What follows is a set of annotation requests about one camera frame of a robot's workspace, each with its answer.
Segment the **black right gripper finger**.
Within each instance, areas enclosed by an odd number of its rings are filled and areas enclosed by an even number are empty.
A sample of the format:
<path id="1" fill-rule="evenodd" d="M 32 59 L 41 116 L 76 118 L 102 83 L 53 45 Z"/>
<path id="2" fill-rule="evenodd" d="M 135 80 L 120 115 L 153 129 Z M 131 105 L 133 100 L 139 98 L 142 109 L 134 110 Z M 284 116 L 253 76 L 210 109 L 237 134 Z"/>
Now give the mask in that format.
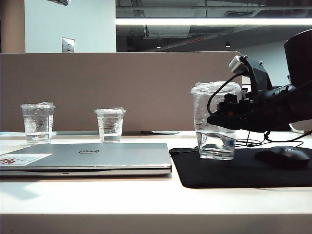
<path id="1" fill-rule="evenodd" d="M 246 114 L 235 115 L 233 112 L 215 112 L 207 117 L 207 122 L 212 125 L 233 130 L 251 131 L 254 127 L 252 119 Z"/>
<path id="2" fill-rule="evenodd" d="M 224 101 L 217 105 L 217 115 L 238 115 L 246 112 L 246 102 L 238 100 L 237 95 L 226 94 Z"/>

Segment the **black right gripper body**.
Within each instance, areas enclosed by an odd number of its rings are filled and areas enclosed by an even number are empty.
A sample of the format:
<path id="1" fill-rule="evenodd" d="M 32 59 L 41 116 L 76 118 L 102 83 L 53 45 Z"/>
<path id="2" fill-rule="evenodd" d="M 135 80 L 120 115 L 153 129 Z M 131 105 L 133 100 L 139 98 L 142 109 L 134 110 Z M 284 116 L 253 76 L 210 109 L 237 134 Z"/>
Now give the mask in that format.
<path id="1" fill-rule="evenodd" d="M 288 131 L 293 117 L 293 85 L 265 90 L 259 99 L 248 99 L 243 111 L 243 129 L 253 132 Z"/>

